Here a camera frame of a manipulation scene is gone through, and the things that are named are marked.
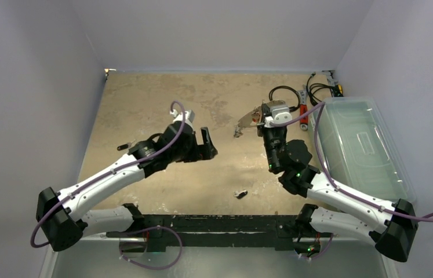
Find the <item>silver key holder strip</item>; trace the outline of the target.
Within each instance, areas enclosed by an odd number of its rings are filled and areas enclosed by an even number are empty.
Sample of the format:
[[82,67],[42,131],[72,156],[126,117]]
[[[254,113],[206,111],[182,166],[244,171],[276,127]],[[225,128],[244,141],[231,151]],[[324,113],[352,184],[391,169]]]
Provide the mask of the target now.
[[243,135],[243,130],[251,127],[257,127],[257,124],[261,121],[261,108],[255,107],[250,112],[246,113],[241,117],[234,129],[234,138],[239,138]]

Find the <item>black key fob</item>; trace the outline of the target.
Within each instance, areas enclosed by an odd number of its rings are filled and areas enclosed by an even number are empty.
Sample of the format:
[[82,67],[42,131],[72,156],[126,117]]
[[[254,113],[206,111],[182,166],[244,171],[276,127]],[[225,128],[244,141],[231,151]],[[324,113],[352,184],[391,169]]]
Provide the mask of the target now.
[[237,199],[241,199],[243,197],[245,197],[248,194],[247,190],[242,190],[242,191],[235,191],[234,192],[234,197]]

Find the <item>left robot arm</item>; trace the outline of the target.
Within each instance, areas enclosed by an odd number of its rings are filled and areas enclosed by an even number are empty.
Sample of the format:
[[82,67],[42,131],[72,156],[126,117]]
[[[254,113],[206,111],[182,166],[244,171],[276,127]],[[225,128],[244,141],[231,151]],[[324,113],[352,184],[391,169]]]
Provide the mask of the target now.
[[192,163],[211,160],[218,151],[209,130],[201,128],[202,143],[198,144],[192,126],[181,120],[171,123],[164,132],[127,148],[116,162],[68,188],[55,191],[51,187],[38,195],[38,225],[31,236],[31,245],[38,231],[46,236],[46,245],[63,251],[81,238],[103,232],[125,232],[135,237],[143,231],[143,221],[133,204],[115,209],[95,210],[94,207],[124,187],[164,171],[171,163]]

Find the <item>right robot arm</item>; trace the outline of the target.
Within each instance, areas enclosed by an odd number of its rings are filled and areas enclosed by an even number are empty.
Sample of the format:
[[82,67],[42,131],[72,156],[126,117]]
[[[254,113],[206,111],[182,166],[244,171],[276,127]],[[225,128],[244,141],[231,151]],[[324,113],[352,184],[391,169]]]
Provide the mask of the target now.
[[277,174],[292,195],[312,198],[337,209],[305,204],[296,219],[297,231],[346,235],[371,244],[383,256],[408,260],[418,223],[411,202],[383,200],[335,181],[329,173],[310,165],[312,158],[303,140],[286,140],[292,116],[286,105],[261,105],[257,134],[264,141],[268,170]]

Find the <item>yellow black connector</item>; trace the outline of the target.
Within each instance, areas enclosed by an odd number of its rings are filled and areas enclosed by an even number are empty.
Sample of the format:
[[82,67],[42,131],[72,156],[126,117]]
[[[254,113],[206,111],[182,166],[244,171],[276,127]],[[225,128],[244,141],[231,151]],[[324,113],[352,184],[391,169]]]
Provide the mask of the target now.
[[334,96],[335,97],[344,97],[344,95],[343,95],[343,89],[342,89],[341,85],[337,84],[334,87]]

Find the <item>clear plastic storage bin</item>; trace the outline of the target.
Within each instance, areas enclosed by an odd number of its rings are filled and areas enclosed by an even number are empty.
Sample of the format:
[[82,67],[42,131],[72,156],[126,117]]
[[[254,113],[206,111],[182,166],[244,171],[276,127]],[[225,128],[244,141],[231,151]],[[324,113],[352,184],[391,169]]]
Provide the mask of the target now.
[[343,97],[325,100],[321,114],[309,117],[309,132],[316,139],[333,179],[383,200],[417,204],[397,148],[372,98]]

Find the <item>orange handled tool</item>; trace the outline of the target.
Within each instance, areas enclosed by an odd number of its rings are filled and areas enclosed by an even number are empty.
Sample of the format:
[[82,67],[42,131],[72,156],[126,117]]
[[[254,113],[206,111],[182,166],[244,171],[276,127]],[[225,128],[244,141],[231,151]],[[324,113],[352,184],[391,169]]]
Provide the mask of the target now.
[[307,90],[306,86],[303,86],[303,89],[298,91],[300,96],[300,128],[302,131],[308,130],[308,116],[304,116],[304,114],[307,113],[308,107],[307,107]]

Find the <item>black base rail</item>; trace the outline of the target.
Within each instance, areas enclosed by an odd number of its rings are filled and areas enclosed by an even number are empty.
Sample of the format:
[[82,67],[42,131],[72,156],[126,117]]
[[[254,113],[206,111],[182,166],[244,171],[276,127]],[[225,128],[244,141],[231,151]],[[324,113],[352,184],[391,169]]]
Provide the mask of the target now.
[[299,226],[295,215],[169,215],[146,214],[126,232],[107,232],[107,237],[146,239],[149,252],[167,247],[249,247],[276,251],[307,251],[302,238],[329,233]]

